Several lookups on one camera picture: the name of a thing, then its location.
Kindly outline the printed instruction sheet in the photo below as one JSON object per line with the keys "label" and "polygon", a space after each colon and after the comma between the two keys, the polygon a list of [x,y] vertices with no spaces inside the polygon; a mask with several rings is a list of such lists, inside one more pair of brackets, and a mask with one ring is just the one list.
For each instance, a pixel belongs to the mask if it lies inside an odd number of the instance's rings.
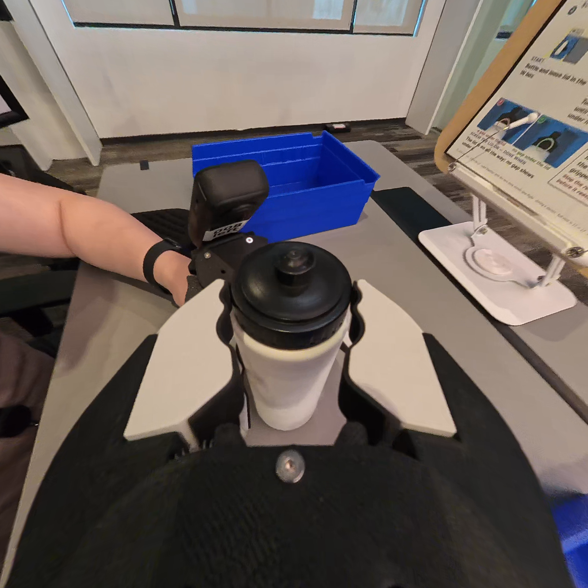
{"label": "printed instruction sheet", "polygon": [[587,1],[566,1],[446,153],[587,238]]}

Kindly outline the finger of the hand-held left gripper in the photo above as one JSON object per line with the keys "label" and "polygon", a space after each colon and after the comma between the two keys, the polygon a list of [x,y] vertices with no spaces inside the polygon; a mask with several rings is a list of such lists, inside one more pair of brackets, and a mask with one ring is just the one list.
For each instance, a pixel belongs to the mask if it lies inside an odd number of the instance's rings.
{"label": "finger of the hand-held left gripper", "polygon": [[246,382],[246,371],[243,364],[243,360],[241,354],[239,352],[237,339],[235,337],[232,338],[232,348],[235,350],[238,363],[239,363],[239,378],[240,378],[240,388],[242,391],[242,399],[243,399],[243,406],[239,413],[239,426],[240,430],[250,430],[251,429],[251,404],[249,400],[249,388]]}

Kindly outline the black framed poster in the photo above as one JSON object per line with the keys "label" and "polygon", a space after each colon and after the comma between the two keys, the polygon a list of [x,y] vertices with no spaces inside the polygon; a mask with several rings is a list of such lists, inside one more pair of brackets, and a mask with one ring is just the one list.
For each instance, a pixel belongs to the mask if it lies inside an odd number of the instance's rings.
{"label": "black framed poster", "polygon": [[1,77],[1,129],[5,129],[13,124],[27,121],[27,115],[24,107],[11,91],[8,84]]}

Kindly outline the black bottle lid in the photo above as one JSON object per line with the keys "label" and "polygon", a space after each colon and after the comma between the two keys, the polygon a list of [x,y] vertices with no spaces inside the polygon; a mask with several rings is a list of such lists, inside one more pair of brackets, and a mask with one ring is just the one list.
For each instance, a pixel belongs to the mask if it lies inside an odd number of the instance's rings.
{"label": "black bottle lid", "polygon": [[248,254],[230,290],[234,318],[246,334],[273,349],[301,350],[327,341],[342,326],[352,281],[330,252],[284,241]]}

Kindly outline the white stand base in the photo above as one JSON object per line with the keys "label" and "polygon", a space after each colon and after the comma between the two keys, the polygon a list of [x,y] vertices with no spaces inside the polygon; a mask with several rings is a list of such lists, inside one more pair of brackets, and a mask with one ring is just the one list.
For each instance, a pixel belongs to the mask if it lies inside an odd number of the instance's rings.
{"label": "white stand base", "polygon": [[497,321],[521,326],[573,308],[559,281],[564,261],[542,269],[488,226],[486,203],[472,196],[473,219],[422,231],[419,242]]}

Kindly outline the blue plastic bin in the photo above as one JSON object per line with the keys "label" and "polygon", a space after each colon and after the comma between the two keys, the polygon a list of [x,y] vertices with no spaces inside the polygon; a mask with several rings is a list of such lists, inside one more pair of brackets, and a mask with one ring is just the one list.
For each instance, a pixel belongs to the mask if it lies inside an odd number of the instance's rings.
{"label": "blue plastic bin", "polygon": [[587,495],[552,504],[567,568],[575,587],[587,587]]}
{"label": "blue plastic bin", "polygon": [[240,232],[271,242],[357,224],[380,175],[327,131],[201,143],[192,147],[193,175],[255,160],[269,195]]}

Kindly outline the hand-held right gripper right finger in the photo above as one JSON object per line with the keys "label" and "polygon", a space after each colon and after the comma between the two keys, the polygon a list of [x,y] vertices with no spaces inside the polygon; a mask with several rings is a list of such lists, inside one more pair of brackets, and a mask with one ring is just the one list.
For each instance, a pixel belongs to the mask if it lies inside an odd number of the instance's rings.
{"label": "hand-held right gripper right finger", "polygon": [[417,322],[364,279],[353,285],[350,316],[339,385],[346,421],[361,425],[372,446],[404,431],[453,438],[458,430]]}

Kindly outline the wooden document board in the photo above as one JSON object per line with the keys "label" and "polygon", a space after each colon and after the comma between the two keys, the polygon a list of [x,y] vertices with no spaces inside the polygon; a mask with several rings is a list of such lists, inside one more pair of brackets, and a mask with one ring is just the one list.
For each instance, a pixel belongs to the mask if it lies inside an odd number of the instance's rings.
{"label": "wooden document board", "polygon": [[475,115],[489,102],[489,98],[514,70],[531,43],[564,2],[537,1],[533,5],[504,48],[467,95],[453,119],[446,125],[436,144],[435,162],[442,172],[451,175],[472,195],[535,235],[552,253],[586,277],[587,239],[575,239],[574,234],[550,223],[548,219],[528,209],[523,203],[511,198],[446,153]]}

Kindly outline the black wrist band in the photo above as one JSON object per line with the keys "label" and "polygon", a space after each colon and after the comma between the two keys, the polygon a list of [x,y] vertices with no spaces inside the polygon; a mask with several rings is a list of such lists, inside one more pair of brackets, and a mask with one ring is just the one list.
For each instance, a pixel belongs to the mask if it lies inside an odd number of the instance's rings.
{"label": "black wrist band", "polygon": [[145,254],[145,257],[143,258],[142,270],[143,277],[145,278],[145,281],[147,283],[149,283],[151,286],[155,288],[158,288],[164,294],[171,296],[171,292],[167,290],[165,287],[163,287],[160,283],[158,283],[158,281],[155,279],[153,272],[156,261],[159,259],[161,255],[167,252],[174,252],[182,255],[187,259],[190,258],[188,249],[185,249],[184,247],[180,246],[180,244],[174,241],[173,239],[164,238],[149,248],[149,250]]}

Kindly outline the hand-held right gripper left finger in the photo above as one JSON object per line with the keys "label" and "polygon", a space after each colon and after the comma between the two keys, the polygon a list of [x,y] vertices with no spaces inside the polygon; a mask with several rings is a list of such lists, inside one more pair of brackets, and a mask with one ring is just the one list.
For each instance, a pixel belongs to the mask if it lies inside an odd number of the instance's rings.
{"label": "hand-held right gripper left finger", "polygon": [[177,434],[187,448],[211,445],[218,427],[240,430],[239,363],[232,348],[229,285],[216,280],[159,329],[123,432],[134,442]]}

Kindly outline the person's left forearm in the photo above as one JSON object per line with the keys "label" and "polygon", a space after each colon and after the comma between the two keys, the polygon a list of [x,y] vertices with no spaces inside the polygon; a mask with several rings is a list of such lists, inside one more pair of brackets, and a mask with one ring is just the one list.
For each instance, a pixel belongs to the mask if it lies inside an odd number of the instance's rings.
{"label": "person's left forearm", "polygon": [[143,260],[156,234],[117,206],[68,190],[1,175],[1,252],[79,258],[146,281]]}

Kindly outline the white plastic bottle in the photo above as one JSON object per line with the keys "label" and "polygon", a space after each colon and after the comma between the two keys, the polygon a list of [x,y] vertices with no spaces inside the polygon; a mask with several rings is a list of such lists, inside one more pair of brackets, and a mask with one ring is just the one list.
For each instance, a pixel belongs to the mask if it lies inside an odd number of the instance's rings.
{"label": "white plastic bottle", "polygon": [[276,430],[294,430],[315,412],[341,344],[349,332],[347,310],[337,331],[306,349],[283,350],[258,342],[231,313],[233,337],[258,415]]}

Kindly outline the framed glass window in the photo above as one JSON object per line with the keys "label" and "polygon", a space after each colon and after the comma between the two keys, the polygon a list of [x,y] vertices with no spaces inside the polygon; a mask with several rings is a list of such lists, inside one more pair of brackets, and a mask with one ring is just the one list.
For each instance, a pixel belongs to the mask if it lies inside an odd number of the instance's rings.
{"label": "framed glass window", "polygon": [[80,27],[413,36],[426,1],[63,1]]}

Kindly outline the person's left hand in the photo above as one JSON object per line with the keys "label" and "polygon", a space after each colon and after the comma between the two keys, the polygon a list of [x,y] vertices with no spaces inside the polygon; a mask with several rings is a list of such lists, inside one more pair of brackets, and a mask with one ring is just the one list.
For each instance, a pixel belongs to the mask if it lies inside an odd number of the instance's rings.
{"label": "person's left hand", "polygon": [[190,261],[190,258],[178,252],[166,251],[158,257],[153,267],[155,280],[170,293],[178,307],[185,303]]}

